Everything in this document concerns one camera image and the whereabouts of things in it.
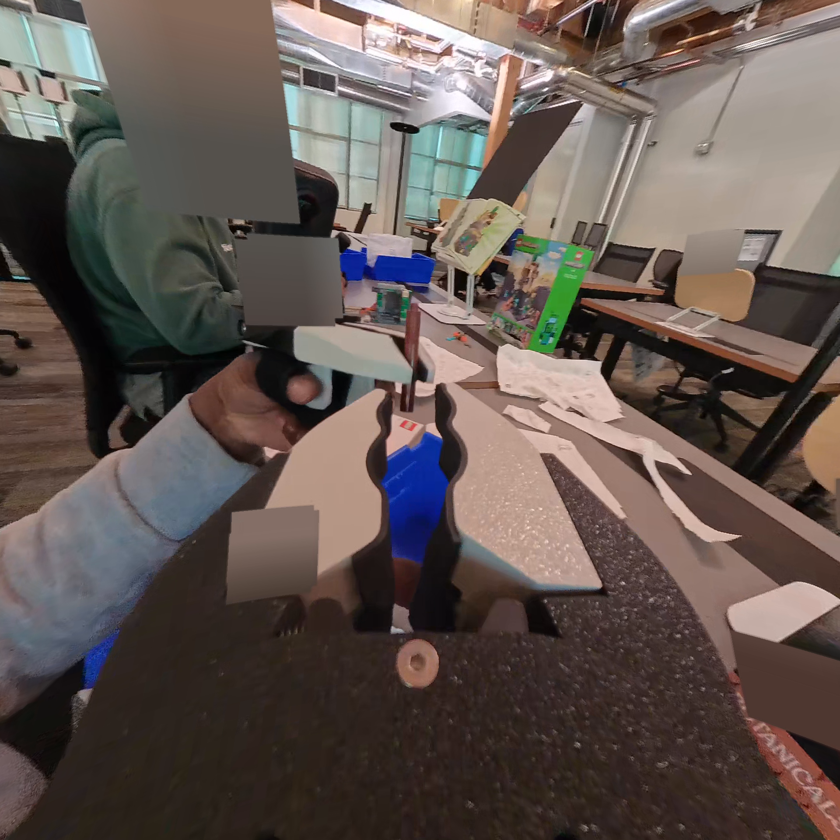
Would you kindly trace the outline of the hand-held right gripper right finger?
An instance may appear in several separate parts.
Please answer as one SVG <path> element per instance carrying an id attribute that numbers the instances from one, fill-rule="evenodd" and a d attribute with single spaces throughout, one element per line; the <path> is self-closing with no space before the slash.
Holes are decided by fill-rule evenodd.
<path id="1" fill-rule="evenodd" d="M 439 385 L 448 480 L 410 607 L 417 632 L 477 630 L 498 602 L 603 593 L 543 457 L 472 392 Z"/>

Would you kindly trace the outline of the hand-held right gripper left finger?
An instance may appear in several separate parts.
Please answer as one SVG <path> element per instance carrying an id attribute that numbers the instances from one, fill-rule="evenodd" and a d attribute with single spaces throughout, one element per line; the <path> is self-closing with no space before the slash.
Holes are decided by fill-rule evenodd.
<path id="1" fill-rule="evenodd" d="M 287 457 L 266 508 L 318 513 L 312 605 L 338 602 L 361 632 L 390 632 L 395 603 L 389 502 L 383 479 L 392 396 L 372 391 L 315 426 Z"/>

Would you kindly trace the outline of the brown toy rod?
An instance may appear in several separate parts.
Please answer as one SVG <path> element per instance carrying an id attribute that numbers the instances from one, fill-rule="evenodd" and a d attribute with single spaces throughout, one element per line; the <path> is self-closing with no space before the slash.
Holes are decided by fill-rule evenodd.
<path id="1" fill-rule="evenodd" d="M 402 384 L 400 409 L 403 413 L 414 410 L 417 375 L 419 373 L 419 339 L 421 326 L 421 312 L 416 301 L 411 303 L 406 315 L 403 354 L 411 367 L 409 382 Z"/>

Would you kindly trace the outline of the blue bin with black divider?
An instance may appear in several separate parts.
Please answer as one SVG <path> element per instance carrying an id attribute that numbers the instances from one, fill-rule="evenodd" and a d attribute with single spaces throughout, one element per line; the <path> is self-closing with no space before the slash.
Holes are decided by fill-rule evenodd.
<path id="1" fill-rule="evenodd" d="M 442 439 L 436 426 L 414 448 L 387 457 L 383 487 L 390 508 L 392 553 L 421 564 L 442 510 L 446 477 L 439 466 Z"/>

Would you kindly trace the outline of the person's left forearm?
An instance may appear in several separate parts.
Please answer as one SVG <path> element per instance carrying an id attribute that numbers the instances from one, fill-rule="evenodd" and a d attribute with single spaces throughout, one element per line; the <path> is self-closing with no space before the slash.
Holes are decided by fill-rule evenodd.
<path id="1" fill-rule="evenodd" d="M 26 706 L 114 632 L 145 587 L 257 471 L 187 400 L 1 533 L 1 708 Z"/>

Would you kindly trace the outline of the wood-edged office desk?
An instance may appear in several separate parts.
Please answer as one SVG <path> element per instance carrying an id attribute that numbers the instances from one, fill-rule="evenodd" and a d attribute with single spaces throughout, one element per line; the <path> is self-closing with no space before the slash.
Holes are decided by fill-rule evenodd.
<path id="1" fill-rule="evenodd" d="M 602 375 L 610 381 L 628 343 L 671 358 L 679 347 L 691 347 L 738 371 L 756 371 L 782 384 L 782 398 L 766 422 L 753 435 L 732 469 L 762 484 L 792 451 L 808 427 L 839 393 L 838 324 L 823 344 L 814 349 L 734 324 L 718 322 L 709 338 L 678 331 L 663 323 L 674 307 L 641 301 L 581 300 L 584 310 L 596 314 L 594 338 L 586 347 L 595 352 L 602 336 L 612 342 L 602 362 Z"/>

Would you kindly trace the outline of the grey desk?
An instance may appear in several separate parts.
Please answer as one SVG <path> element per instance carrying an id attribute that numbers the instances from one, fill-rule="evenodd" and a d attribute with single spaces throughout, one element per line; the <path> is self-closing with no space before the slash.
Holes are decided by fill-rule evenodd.
<path id="1" fill-rule="evenodd" d="M 578 436 L 595 466 L 615 468 L 608 479 L 629 506 L 619 518 L 557 456 L 541 455 L 501 414 L 502 397 L 488 386 L 462 388 L 472 396 L 454 419 L 475 419 L 476 439 L 495 446 L 494 421 L 523 444 L 523 454 L 493 452 L 469 499 L 484 528 L 506 524 L 489 504 L 519 508 L 532 501 L 531 484 L 545 476 L 547 500 L 568 515 L 571 537 L 600 577 L 596 590 L 538 591 L 528 604 L 535 633 L 435 635 L 436 681 L 402 688 L 423 707 L 420 722 L 434 730 L 437 755 L 462 742 L 483 760 L 504 742 L 509 768 L 550 764 L 667 763 L 694 768 L 741 764 L 758 750 L 728 672 L 737 669 L 726 610 L 774 586 L 804 581 L 838 595 L 838 537 L 803 513 L 658 427 L 634 409 L 621 425 L 646 433 L 687 459 L 694 476 L 667 469 L 666 483 L 699 504 L 713 523 L 743 531 L 729 542 L 705 542 L 685 530 L 657 496 L 651 478 L 616 447 Z"/>

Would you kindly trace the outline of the person's left hand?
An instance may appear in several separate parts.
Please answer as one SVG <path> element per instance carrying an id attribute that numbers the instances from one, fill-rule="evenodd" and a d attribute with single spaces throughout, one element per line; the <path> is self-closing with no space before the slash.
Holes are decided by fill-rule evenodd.
<path id="1" fill-rule="evenodd" d="M 308 434 L 291 406 L 320 396 L 321 382 L 283 353 L 255 350 L 231 364 L 190 395 L 195 420 L 240 463 L 261 462 L 265 449 L 290 451 Z"/>

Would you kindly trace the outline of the flat white paper bag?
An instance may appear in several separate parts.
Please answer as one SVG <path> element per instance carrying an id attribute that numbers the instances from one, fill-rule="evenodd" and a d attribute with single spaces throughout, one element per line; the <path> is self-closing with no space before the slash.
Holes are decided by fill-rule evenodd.
<path id="1" fill-rule="evenodd" d="M 465 360 L 438 346 L 435 382 L 429 382 L 428 384 L 442 385 L 463 382 L 483 370 L 482 365 Z"/>

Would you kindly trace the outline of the large window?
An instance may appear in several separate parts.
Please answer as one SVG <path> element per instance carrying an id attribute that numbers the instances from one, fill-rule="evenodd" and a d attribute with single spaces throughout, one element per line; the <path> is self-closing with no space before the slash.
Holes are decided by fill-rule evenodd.
<path id="1" fill-rule="evenodd" d="M 331 174 L 340 209 L 360 211 L 369 203 L 391 230 L 402 147 L 390 127 L 396 114 L 294 83 L 285 84 L 285 97 L 294 156 Z M 466 197 L 478 180 L 486 146 L 485 133 L 446 123 L 422 127 L 406 142 L 405 216 L 434 219 L 442 198 Z"/>

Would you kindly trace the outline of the clear book stand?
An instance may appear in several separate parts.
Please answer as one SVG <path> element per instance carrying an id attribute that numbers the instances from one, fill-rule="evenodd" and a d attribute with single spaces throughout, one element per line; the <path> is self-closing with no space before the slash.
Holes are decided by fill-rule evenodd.
<path id="1" fill-rule="evenodd" d="M 487 319 L 481 316 L 476 309 L 476 290 L 480 287 L 480 271 L 475 274 L 468 274 L 465 285 L 465 299 L 460 300 L 456 292 L 456 277 L 459 270 L 454 266 L 447 265 L 445 294 L 441 295 L 438 287 L 429 287 L 429 291 L 437 297 L 428 300 L 416 296 L 419 309 L 438 322 L 452 326 L 486 326 Z"/>

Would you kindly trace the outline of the small brick model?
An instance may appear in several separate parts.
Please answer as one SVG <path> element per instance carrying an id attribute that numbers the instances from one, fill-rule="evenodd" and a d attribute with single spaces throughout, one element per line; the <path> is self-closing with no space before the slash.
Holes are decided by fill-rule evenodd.
<path id="1" fill-rule="evenodd" d="M 370 306 L 371 320 L 379 324 L 403 326 L 412 303 L 409 287 L 389 281 L 375 281 L 371 287 L 374 302 Z"/>

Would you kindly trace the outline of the black floor lamp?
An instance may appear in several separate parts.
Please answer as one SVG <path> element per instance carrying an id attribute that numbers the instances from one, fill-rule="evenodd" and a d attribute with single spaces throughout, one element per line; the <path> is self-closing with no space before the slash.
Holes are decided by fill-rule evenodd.
<path id="1" fill-rule="evenodd" d="M 398 158 L 397 169 L 397 183 L 395 192 L 394 214 L 392 222 L 392 234 L 399 235 L 399 230 L 403 224 L 403 198 L 404 198 L 404 179 L 406 176 L 406 147 L 408 139 L 417 135 L 420 131 L 419 126 L 405 121 L 390 122 L 390 129 L 395 132 L 400 138 L 400 153 Z"/>

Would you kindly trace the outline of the green brick toy box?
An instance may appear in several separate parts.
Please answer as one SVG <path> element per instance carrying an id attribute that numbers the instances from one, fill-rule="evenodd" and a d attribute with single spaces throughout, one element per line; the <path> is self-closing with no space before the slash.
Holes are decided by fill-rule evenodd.
<path id="1" fill-rule="evenodd" d="M 552 354 L 593 258 L 580 245 L 519 236 L 489 331 L 522 350 Z"/>

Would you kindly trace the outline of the open instruction booklet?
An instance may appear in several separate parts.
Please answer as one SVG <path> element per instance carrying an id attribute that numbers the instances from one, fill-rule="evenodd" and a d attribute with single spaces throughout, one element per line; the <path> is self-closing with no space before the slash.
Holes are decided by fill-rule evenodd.
<path id="1" fill-rule="evenodd" d="M 433 245 L 436 259 L 468 275 L 481 274 L 524 222 L 514 206 L 498 199 L 472 198 L 457 204 Z"/>

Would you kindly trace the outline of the wooden column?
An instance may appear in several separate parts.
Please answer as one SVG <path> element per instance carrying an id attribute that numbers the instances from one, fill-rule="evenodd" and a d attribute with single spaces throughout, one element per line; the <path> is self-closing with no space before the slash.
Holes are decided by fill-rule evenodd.
<path id="1" fill-rule="evenodd" d="M 509 194 L 517 179 L 516 137 L 511 130 L 511 118 L 523 59 L 509 55 L 500 63 L 494 105 L 486 142 L 485 164 L 481 174 L 483 197 L 499 197 L 510 202 Z"/>

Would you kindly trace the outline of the black office chair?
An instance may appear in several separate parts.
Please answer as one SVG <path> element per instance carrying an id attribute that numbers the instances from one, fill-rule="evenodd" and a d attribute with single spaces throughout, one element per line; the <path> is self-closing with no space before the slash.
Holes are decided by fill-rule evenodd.
<path id="1" fill-rule="evenodd" d="M 808 347 L 816 341 L 839 302 L 838 279 L 796 269 L 760 264 L 749 313 L 740 326 Z M 681 408 L 699 419 L 710 419 L 719 436 L 715 449 L 728 449 L 723 419 L 729 418 L 752 432 L 758 426 L 722 400 L 731 392 L 754 400 L 780 396 L 785 385 L 769 374 L 737 365 L 689 345 L 675 352 L 681 366 L 675 384 L 661 385 L 653 399 L 651 417 Z"/>
<path id="2" fill-rule="evenodd" d="M 121 373 L 158 373 L 175 361 L 171 349 L 143 350 L 122 363 L 112 354 L 87 289 L 67 247 L 67 187 L 75 162 L 60 140 L 1 138 L 1 237 L 14 260 L 66 331 L 82 372 L 87 443 L 112 452 L 110 427 L 123 409 Z"/>
<path id="3" fill-rule="evenodd" d="M 622 245 L 611 241 L 606 245 L 591 271 L 635 284 L 643 275 L 655 252 L 655 247 Z"/>

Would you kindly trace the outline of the white book stand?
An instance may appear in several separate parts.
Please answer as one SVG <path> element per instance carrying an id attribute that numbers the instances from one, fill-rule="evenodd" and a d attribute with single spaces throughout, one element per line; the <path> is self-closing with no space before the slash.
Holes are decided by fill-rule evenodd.
<path id="1" fill-rule="evenodd" d="M 699 339 L 712 339 L 713 334 L 709 329 L 720 320 L 718 312 L 691 307 L 678 310 L 660 324 Z"/>

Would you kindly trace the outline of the white display stand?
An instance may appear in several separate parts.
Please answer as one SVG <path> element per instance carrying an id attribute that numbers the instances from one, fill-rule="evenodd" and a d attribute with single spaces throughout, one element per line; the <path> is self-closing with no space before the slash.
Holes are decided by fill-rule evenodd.
<path id="1" fill-rule="evenodd" d="M 730 605 L 727 620 L 735 634 L 782 643 L 838 606 L 836 595 L 795 581 Z"/>

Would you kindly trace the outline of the dark orchid toy box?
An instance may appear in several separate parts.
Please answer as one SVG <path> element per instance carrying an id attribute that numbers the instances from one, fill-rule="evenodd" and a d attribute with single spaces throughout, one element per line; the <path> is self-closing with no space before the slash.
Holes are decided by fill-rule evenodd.
<path id="1" fill-rule="evenodd" d="M 752 718 L 737 673 L 728 681 L 759 750 L 777 778 L 793 797 L 821 838 L 839 838 L 839 791 L 824 770 L 810 758 L 789 732 Z"/>

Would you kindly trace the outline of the person's grey hoodie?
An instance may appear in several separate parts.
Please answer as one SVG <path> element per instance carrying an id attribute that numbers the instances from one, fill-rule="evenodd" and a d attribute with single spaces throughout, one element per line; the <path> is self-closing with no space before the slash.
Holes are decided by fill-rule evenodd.
<path id="1" fill-rule="evenodd" d="M 62 761 L 91 691 L 44 693 L 1 727 L 1 838 L 28 818 Z"/>

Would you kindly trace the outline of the silver ceiling duct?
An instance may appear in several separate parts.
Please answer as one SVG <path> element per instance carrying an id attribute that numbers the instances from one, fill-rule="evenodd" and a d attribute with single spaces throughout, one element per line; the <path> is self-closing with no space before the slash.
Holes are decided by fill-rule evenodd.
<path id="1" fill-rule="evenodd" d="M 512 114 L 561 93 L 627 117 L 651 116 L 641 94 L 568 62 L 568 53 L 520 25 L 503 2 L 272 2 L 280 53 L 298 64 L 341 73 L 381 90 L 384 108 L 456 92 L 489 120 L 490 83 L 501 62 L 517 58 L 538 70 L 518 81 Z"/>

